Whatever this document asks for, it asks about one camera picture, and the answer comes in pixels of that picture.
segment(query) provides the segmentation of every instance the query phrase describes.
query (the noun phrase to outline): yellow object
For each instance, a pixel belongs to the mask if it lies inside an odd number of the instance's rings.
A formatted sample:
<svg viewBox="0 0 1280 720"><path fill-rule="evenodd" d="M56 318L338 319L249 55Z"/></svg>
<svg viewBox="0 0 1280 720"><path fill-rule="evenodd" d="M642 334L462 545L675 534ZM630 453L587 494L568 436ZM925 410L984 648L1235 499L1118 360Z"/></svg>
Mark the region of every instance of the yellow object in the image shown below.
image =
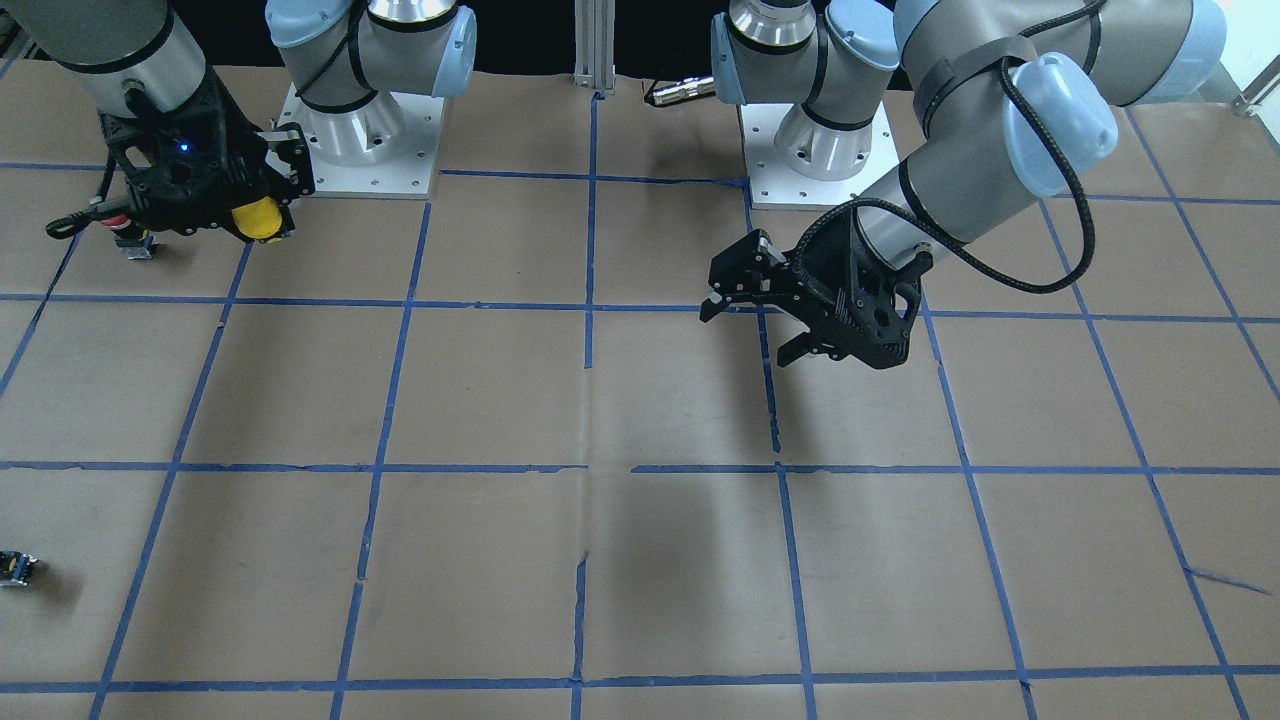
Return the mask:
<svg viewBox="0 0 1280 720"><path fill-rule="evenodd" d="M232 210L232 220L242 233L253 240L268 240L279 233L284 225L280 208L270 197L236 208Z"/></svg>

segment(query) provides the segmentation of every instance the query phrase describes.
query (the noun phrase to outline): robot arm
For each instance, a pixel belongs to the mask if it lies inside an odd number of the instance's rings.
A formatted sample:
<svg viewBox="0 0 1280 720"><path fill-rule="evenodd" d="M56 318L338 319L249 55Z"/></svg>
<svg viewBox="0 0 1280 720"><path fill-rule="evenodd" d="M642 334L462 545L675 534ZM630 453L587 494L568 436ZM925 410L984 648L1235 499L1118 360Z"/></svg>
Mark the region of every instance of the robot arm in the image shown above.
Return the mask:
<svg viewBox="0 0 1280 720"><path fill-rule="evenodd" d="M836 181L861 170L872 119L897 69L893 15L874 0L733 0L712 22L723 102L790 102L773 138L792 170Z"/></svg>
<svg viewBox="0 0 1280 720"><path fill-rule="evenodd" d="M142 247L148 231L224 228L266 242L293 229L287 205L314 190L306 141L296 126L250 123L168 3L12 0L6 9L93 99L108 177L119 167L128 182L124 197L50 223L51 236L93 220L122 247ZM266 164L270 151L288 177Z"/></svg>
<svg viewBox="0 0 1280 720"><path fill-rule="evenodd" d="M901 0L895 31L928 141L860 197L781 252L754 232L712 264L709 320L730 304L777 305L809 332L778 352L906 361L920 275L959 255L1027 292L1053 292L1089 265L1093 225L1076 172L1115 147L1110 104L1180 99L1202 85L1225 44L1212 0L989 3ZM1070 187L1084 254L1047 286L1015 281L964 246L1038 199Z"/></svg>

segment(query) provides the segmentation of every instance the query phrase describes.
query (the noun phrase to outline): small object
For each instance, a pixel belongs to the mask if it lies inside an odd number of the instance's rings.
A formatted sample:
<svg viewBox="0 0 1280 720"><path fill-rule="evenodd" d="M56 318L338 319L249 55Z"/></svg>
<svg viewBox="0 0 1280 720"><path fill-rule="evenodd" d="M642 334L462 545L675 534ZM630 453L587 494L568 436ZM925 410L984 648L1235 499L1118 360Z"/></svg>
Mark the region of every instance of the small object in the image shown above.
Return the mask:
<svg viewBox="0 0 1280 720"><path fill-rule="evenodd" d="M27 587L37 564L40 560L26 552L0 550L0 588Z"/></svg>
<svg viewBox="0 0 1280 720"><path fill-rule="evenodd" d="M716 78L691 77L663 88L650 87L644 101L654 108L669 108L690 100L700 100L716 95Z"/></svg>

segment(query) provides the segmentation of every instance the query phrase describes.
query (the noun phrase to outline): light blue joint cap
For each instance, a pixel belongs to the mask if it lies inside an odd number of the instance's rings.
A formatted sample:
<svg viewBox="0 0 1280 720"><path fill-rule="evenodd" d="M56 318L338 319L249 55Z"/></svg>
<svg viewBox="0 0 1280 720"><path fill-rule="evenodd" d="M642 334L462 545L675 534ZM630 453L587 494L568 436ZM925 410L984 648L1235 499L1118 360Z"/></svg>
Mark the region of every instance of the light blue joint cap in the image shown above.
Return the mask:
<svg viewBox="0 0 1280 720"><path fill-rule="evenodd" d="M476 14L466 5L458 5L458 14L449 29L449 41L435 72L434 97L458 97L471 85L471 69L476 64Z"/></svg>
<svg viewBox="0 0 1280 720"><path fill-rule="evenodd" d="M721 102L746 105L742 94L742 79L737 76L737 60L733 59L733 44L728 38L728 26L724 13L712 18L712 76L716 77L716 96Z"/></svg>
<svg viewBox="0 0 1280 720"><path fill-rule="evenodd" d="M897 38L897 56L902 56L906 41L915 32L915 26L920 24L924 15L938 4L938 0L897 0L893 9L893 37Z"/></svg>
<svg viewBox="0 0 1280 720"><path fill-rule="evenodd" d="M1135 105L1181 100L1204 85L1226 47L1226 13L1213 0L1192 0L1192 24L1187 38L1151 90Z"/></svg>
<svg viewBox="0 0 1280 720"><path fill-rule="evenodd" d="M276 47L297 47L347 17L351 0L268 0L266 27Z"/></svg>
<svg viewBox="0 0 1280 720"><path fill-rule="evenodd" d="M1116 149L1120 128L1111 106L1089 76L1061 53L1046 53L1014 72L1021 91L1057 141L1076 174L1084 174ZM1005 150L1027 190L1038 197L1062 192L1066 178L1012 100L1004 101Z"/></svg>
<svg viewBox="0 0 1280 720"><path fill-rule="evenodd" d="M868 65L897 69L893 13L876 0L832 0L827 27L841 45Z"/></svg>

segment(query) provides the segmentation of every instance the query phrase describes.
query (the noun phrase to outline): black cable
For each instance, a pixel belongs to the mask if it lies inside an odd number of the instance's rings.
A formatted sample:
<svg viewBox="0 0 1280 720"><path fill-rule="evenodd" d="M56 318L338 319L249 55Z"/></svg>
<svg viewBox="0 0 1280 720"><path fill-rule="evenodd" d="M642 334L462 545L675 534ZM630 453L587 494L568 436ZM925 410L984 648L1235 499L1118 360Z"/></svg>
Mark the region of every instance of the black cable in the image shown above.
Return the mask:
<svg viewBox="0 0 1280 720"><path fill-rule="evenodd" d="M102 181L97 183L97 195L95 195L95 197L106 200L106 193L111 192L111 178L114 177L115 177L115 155L108 155L106 167L102 168Z"/></svg>
<svg viewBox="0 0 1280 720"><path fill-rule="evenodd" d="M1059 15L1051 20L1044 20L1042 23L1033 24L1032 27L1024 29L1023 32L1019 32L1018 35L1023 37L1032 37L1034 35L1051 31L1056 27L1062 27L1066 23L1074 23L1075 20L1079 20L1082 18L1096 15L1098 10L1101 10L1102 6L1106 4L1107 0L1093 0L1088 5L1080 8L1079 10L1073 10L1070 13L1066 13L1065 15Z"/></svg>
<svg viewBox="0 0 1280 720"><path fill-rule="evenodd" d="M1075 208L1076 213L1080 217L1080 228L1083 231L1083 249L1080 251L1080 261L1076 264L1076 266L1066 275L1064 275L1061 279L1048 284L1034 284L1025 281L1020 281L1018 278L1001 273L1000 270L992 268L991 265L987 265L978 258L974 258L968 250L965 250L964 247L965 243L960 242L957 238L951 236L951 233L946 232L938 225L931 222L925 222L920 218L916 218L914 214L911 214L910 210L900 208L897 205L893 205L892 202L888 202L887 200L882 200L878 197L858 197L840 205L838 208L835 208L823 217L818 218L818 220L813 225L810 225L809 229L806 229L803 236L800 236L800 242L796 243L796 254L795 254L795 260L792 261L792 268L796 270L796 274L800 275L800 279L805 282L805 284L810 287L814 286L813 277L804 266L804 260L803 260L804 252L809 246L809 243L812 242L813 237L818 232L820 232L837 215L856 210L858 208L876 208L879 210L884 210L892 215L896 215L897 218L909 223L911 227L919 229L924 234L937 241L940 245L950 250L954 255L964 260L966 264L969 264L972 268L974 268L983 275L987 275L988 278L1001 284L1005 284L1014 290L1020 290L1023 292L1029 292L1033 295L1048 295L1051 292L1057 292L1065 287L1070 287L1071 283L1080 279L1080 277L1084 275L1085 272L1088 272L1089 265L1093 263L1094 247L1097 245L1097 233L1093 224L1093 215L1089 211L1088 197L1084 193L1084 187L1080 184L1079 176L1076 176L1075 170L1071 168L1070 161L1066 159L1066 154L1062 152L1061 146L1059 146L1057 141L1053 140L1053 136L1050 135L1048 128L1044 127L1044 123L1041 120L1039 115L1030 106L1030 104L1027 101L1023 94L1014 86L1012 79L1009 76L1009 69L1011 64L1012 61L1010 58L1005 58L1000 63L998 73L1000 73L1001 86L1004 87L1005 94L1009 96L1010 101L1012 101L1014 106L1018 108L1018 111L1021 113L1023 118L1025 118L1028 124L1030 124L1032 131L1036 132L1036 137L1038 137L1039 141L1044 145L1044 149L1053 159L1053 164L1057 167L1059 172L1061 172L1062 177L1066 179L1066 184L1071 190L1071 196L1075 200Z"/></svg>

